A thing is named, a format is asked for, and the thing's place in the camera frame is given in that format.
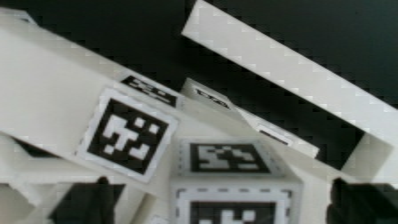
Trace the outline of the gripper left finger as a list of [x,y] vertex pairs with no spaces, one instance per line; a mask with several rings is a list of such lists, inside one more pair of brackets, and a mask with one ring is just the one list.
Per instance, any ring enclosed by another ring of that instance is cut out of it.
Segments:
[[116,204],[125,184],[101,177],[94,183],[77,183],[50,213],[54,224],[116,224]]

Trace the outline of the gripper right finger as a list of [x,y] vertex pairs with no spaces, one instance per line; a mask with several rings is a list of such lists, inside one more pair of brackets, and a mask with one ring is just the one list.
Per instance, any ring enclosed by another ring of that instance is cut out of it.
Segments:
[[388,183],[332,182],[327,224],[398,224],[398,189]]

